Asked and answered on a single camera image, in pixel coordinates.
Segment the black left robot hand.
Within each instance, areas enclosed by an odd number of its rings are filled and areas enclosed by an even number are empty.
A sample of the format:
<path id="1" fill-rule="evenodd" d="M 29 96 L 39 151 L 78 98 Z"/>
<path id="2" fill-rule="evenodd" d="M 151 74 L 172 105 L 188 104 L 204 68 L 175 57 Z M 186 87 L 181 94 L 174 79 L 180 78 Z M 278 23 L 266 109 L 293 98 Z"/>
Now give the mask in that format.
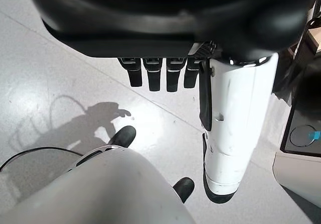
<path id="1" fill-rule="evenodd" d="M 269 87 L 276 52 L 301 35 L 312 0 L 32 0 L 57 40 L 95 58 L 187 58 L 200 46 L 215 88 Z"/>

